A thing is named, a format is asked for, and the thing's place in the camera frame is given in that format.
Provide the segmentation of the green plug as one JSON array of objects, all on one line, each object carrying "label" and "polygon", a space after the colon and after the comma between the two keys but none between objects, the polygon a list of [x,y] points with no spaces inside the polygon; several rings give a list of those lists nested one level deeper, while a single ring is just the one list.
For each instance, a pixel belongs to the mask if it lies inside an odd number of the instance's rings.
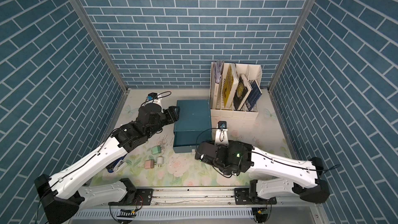
[{"label": "green plug", "polygon": [[154,146],[151,148],[151,153],[153,155],[159,155],[162,152],[162,148],[160,145]]}]

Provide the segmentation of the pink plug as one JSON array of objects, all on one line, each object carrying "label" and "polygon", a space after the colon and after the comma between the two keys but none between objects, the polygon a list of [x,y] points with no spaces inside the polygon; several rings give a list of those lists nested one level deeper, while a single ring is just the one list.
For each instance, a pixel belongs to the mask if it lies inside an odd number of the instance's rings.
[{"label": "pink plug", "polygon": [[153,159],[150,160],[146,160],[144,163],[144,168],[149,170],[149,169],[153,169],[155,166],[155,161]]}]

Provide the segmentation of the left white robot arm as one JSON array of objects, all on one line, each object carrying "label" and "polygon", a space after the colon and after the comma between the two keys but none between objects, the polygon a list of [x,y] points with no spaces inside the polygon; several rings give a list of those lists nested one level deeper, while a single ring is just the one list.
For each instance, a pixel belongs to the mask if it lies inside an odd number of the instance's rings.
[{"label": "left white robot arm", "polygon": [[136,120],[114,129],[101,146],[85,157],[52,176],[42,174],[35,179],[48,223],[62,224],[78,211],[104,203],[135,204],[136,188],[128,178],[98,187],[85,186],[85,183],[146,143],[164,126],[178,121],[179,111],[178,106],[163,109],[157,103],[148,103],[139,108]]}]

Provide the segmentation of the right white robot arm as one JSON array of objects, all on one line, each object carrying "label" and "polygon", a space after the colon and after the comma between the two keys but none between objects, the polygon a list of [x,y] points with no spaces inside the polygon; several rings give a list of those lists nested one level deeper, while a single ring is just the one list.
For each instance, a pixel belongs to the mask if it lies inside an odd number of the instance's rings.
[{"label": "right white robot arm", "polygon": [[321,158],[307,161],[273,155],[239,141],[228,145],[203,142],[195,159],[217,168],[224,176],[249,173],[255,195],[262,199],[296,194],[310,203],[324,203],[330,196]]}]

